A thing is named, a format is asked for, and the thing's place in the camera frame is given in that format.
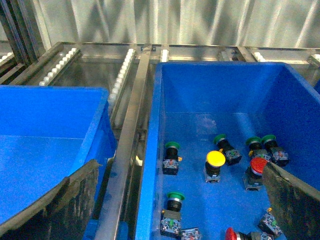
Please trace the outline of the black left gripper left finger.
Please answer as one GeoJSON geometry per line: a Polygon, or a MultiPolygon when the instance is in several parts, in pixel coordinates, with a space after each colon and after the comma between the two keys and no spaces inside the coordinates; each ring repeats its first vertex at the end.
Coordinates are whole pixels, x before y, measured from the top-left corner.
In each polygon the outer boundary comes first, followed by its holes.
{"type": "Polygon", "coordinates": [[[0,225],[2,240],[81,240],[91,218],[100,164],[91,159],[0,225]]]}

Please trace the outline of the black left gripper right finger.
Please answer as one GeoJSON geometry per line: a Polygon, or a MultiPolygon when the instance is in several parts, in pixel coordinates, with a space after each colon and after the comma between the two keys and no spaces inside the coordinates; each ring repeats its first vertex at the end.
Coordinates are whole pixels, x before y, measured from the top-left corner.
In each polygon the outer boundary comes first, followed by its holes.
{"type": "Polygon", "coordinates": [[[280,229],[288,240],[320,238],[320,191],[268,162],[262,181],[280,229]]]}

